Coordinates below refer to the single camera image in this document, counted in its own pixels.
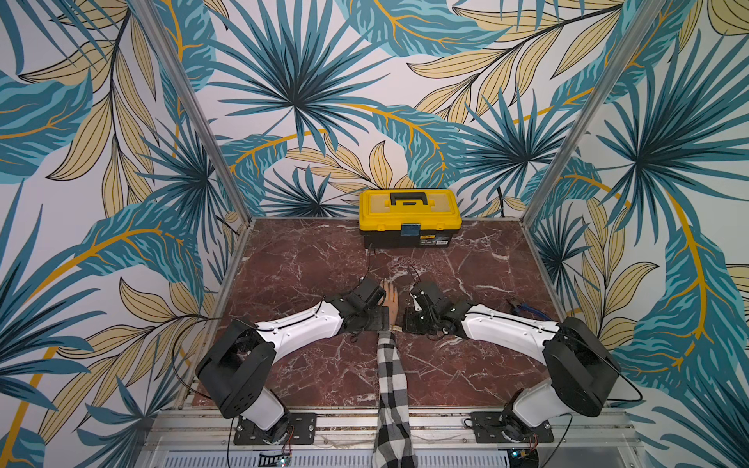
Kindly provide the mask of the checkered sleeve mannequin forearm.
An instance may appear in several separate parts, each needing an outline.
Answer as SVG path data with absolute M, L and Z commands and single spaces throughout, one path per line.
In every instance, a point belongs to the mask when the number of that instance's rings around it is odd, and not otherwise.
M 407 376 L 392 331 L 378 333 L 378 431 L 373 467 L 417 467 L 411 435 Z

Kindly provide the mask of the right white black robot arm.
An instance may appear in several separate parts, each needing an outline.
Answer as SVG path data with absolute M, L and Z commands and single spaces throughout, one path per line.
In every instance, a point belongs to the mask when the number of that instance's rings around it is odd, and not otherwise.
M 620 366 L 583 321 L 541 321 L 500 312 L 471 300 L 453 302 L 433 282 L 411 289 L 404 331 L 413 335 L 454 335 L 485 341 L 530 357 L 548 378 L 522 389 L 488 428 L 516 444 L 551 442 L 550 419 L 569 413 L 598 417 L 620 378 Z

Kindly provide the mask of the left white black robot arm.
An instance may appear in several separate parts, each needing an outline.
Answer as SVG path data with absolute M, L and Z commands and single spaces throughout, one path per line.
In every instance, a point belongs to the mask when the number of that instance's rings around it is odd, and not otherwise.
M 249 422 L 265 444 L 290 434 L 291 414 L 265 384 L 274 364 L 318 340 L 389 329 L 386 289 L 363 278 L 290 316 L 253 325 L 232 321 L 196 368 L 207 397 L 226 419 Z

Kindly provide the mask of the mannequin hand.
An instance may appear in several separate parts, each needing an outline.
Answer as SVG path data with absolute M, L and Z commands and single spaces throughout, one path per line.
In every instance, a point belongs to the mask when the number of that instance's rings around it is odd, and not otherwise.
M 395 285 L 388 280 L 383 280 L 380 286 L 384 289 L 385 297 L 382 305 L 388 309 L 388 323 L 390 329 L 396 325 L 399 313 L 399 296 Z

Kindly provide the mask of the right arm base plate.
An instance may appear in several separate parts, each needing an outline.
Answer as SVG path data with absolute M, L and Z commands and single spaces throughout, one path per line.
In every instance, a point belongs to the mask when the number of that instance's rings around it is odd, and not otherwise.
M 554 441 L 548 422 L 528 427 L 503 411 L 474 411 L 464 419 L 463 426 L 473 432 L 478 444 L 545 444 Z

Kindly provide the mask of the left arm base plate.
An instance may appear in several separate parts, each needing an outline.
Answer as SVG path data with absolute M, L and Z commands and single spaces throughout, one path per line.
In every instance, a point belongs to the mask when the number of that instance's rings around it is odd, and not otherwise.
M 269 429 L 260 429 L 246 417 L 239 417 L 233 444 L 236 446 L 311 446 L 317 428 L 316 413 L 288 413 Z

